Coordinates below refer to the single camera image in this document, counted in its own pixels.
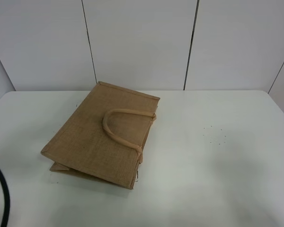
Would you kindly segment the brown linen tote bag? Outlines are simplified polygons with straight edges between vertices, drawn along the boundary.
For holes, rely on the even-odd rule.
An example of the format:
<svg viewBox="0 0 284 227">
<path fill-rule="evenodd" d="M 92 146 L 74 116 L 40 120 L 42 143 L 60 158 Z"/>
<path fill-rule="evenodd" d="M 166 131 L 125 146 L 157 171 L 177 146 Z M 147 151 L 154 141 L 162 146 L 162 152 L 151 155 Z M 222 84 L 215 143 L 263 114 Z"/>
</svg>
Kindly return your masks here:
<svg viewBox="0 0 284 227">
<path fill-rule="evenodd" d="M 98 82 L 41 150 L 51 171 L 132 189 L 160 98 Z"/>
</svg>

